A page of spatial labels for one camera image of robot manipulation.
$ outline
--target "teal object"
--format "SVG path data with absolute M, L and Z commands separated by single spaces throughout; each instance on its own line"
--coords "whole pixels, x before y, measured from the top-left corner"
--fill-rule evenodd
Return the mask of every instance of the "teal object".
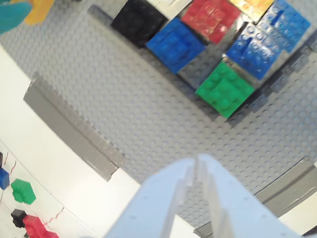
M 32 10 L 32 5 L 28 2 L 3 4 L 4 2 L 7 1 L 0 0 L 0 34 L 17 27 Z

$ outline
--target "gray plastic edge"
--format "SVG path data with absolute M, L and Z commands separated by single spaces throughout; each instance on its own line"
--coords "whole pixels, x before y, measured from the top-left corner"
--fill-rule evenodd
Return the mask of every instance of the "gray plastic edge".
M 107 181 L 125 158 L 79 116 L 54 90 L 35 74 L 24 101 L 79 157 Z

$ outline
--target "red lego brick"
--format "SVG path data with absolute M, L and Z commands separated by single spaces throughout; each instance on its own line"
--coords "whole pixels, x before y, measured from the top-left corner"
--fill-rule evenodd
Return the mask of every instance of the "red lego brick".
M 53 232 L 46 232 L 45 238 L 58 238 L 58 235 Z
M 218 44 L 239 15 L 240 10 L 227 0 L 194 0 L 182 21 Z
M 27 215 L 23 219 L 25 229 L 30 238 L 44 238 L 47 230 L 38 217 Z

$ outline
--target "black lego brick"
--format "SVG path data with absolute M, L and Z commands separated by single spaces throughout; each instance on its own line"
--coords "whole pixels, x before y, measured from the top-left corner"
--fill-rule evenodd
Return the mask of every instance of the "black lego brick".
M 166 22 L 167 18 L 146 0 L 129 0 L 111 26 L 142 48 Z
M 25 211 L 15 209 L 11 213 L 11 217 L 13 218 L 13 223 L 15 224 L 16 227 L 19 227 L 19 228 L 25 227 L 23 223 L 23 219 L 26 217 Z

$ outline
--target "green lego plate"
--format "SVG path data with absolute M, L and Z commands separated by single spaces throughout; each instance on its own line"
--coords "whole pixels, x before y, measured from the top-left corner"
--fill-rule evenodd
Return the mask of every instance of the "green lego plate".
M 196 94 L 225 118 L 229 118 L 253 92 L 254 88 L 250 84 L 221 62 Z

